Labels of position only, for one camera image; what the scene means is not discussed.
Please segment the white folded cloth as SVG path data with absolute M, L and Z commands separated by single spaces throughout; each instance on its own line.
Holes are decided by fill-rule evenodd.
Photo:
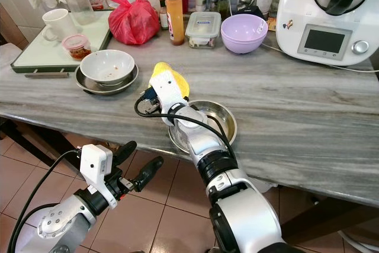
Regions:
M 0 46 L 0 56 L 1 62 L 0 66 L 10 66 L 23 52 L 21 48 L 17 47 L 15 44 L 6 43 Z

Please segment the dark brown sauce bottle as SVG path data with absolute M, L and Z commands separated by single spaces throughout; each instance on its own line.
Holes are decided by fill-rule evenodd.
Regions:
M 160 27 L 162 29 L 168 29 L 169 23 L 168 23 L 168 15 L 167 15 L 167 7 L 165 4 L 165 0 L 159 0 L 159 21 L 160 21 Z

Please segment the white tray with green edge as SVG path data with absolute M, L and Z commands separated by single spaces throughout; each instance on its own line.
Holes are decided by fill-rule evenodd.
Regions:
M 108 16 L 111 10 L 93 12 L 94 22 L 81 26 L 81 33 L 89 39 L 91 52 L 105 49 L 112 39 L 109 31 Z M 11 63 L 16 73 L 72 72 L 79 66 L 79 61 L 70 57 L 69 52 L 57 41 L 46 41 L 43 34 L 49 28 L 43 28 L 38 36 Z

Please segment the clear lidded food container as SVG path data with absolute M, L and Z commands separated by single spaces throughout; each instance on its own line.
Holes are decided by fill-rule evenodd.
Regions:
M 186 37 L 192 48 L 213 48 L 220 34 L 219 12 L 193 12 L 188 20 Z

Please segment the small tub with pink lid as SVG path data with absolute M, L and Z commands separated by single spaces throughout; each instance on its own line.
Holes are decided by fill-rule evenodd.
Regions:
M 73 34 L 62 40 L 62 47 L 67 50 L 69 56 L 77 61 L 83 60 L 92 53 L 89 39 L 83 34 Z

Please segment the white kitchen cooking machine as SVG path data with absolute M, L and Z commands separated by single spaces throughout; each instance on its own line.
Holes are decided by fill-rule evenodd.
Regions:
M 379 49 L 379 0 L 280 0 L 276 37 L 300 60 L 361 63 Z

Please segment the red plastic bag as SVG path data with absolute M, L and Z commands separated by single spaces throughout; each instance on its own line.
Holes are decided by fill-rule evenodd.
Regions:
M 112 1 L 119 6 L 108 16 L 108 25 L 117 41 L 141 45 L 160 31 L 159 14 L 148 0 Z

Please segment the stainless steel plate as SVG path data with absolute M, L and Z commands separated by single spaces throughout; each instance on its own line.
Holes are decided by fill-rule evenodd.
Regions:
M 140 70 L 139 67 L 135 66 L 133 71 L 131 71 L 130 74 L 127 75 L 124 81 L 117 83 L 116 85 L 105 86 L 105 85 L 95 82 L 94 80 L 88 79 L 87 77 L 85 77 L 83 72 L 79 70 L 79 67 L 76 67 L 75 69 L 76 84 L 88 94 L 100 94 L 100 95 L 118 94 L 127 90 L 127 88 L 130 85 L 132 85 L 135 82 L 135 80 L 138 79 L 139 70 Z

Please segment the green bottle with red cap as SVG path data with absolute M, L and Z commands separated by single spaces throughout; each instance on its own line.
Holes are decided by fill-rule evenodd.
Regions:
M 216 8 L 222 20 L 231 16 L 230 0 L 217 0 Z

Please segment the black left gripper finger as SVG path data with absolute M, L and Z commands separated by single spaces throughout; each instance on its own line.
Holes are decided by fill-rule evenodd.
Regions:
M 162 156 L 153 158 L 149 163 L 146 163 L 140 170 L 140 173 L 134 178 L 134 190 L 140 193 L 147 186 L 149 181 L 155 176 L 157 171 L 163 165 Z
M 114 153 L 114 166 L 120 166 L 124 163 L 136 150 L 137 143 L 130 141 L 119 148 Z

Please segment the white ceramic mug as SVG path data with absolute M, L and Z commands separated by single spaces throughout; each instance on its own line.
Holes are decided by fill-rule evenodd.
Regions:
M 73 22 L 67 9 L 59 8 L 46 12 L 41 16 L 46 23 L 43 37 L 46 41 L 63 41 L 67 37 L 79 34 L 78 26 Z

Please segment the white ceramic bowl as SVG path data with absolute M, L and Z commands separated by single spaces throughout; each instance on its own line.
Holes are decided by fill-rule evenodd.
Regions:
M 87 79 L 106 85 L 124 81 L 135 67 L 133 56 L 111 49 L 90 53 L 79 64 L 79 70 Z

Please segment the stainless steel bowl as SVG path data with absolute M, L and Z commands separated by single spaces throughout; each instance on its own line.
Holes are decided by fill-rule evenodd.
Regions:
M 189 106 L 205 113 L 206 117 L 208 117 L 208 125 L 216 130 L 223 129 L 227 140 L 230 143 L 235 142 L 235 137 L 237 136 L 237 122 L 235 116 L 227 107 L 207 100 L 192 100 L 189 102 Z M 184 153 L 188 153 L 188 142 L 181 136 L 179 129 L 176 126 L 168 126 L 168 131 L 174 147 Z

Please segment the purple plastic bowl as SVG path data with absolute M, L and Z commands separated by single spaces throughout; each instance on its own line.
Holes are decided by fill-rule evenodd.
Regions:
M 228 34 L 221 33 L 221 38 L 224 42 L 225 48 L 230 50 L 230 52 L 236 53 L 237 55 L 244 55 L 245 53 L 253 52 L 262 44 L 266 36 L 267 34 L 263 33 L 260 36 L 255 36 L 252 40 L 239 41 L 233 39 L 231 36 L 228 36 Z
M 220 26 L 220 34 L 225 41 L 258 41 L 267 36 L 267 33 L 268 23 L 252 14 L 231 15 Z

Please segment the orange sauce squeeze bottle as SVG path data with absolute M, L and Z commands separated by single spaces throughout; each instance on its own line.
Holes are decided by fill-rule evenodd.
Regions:
M 182 17 L 182 0 L 165 0 L 168 15 L 168 26 L 172 44 L 184 44 L 184 18 Z

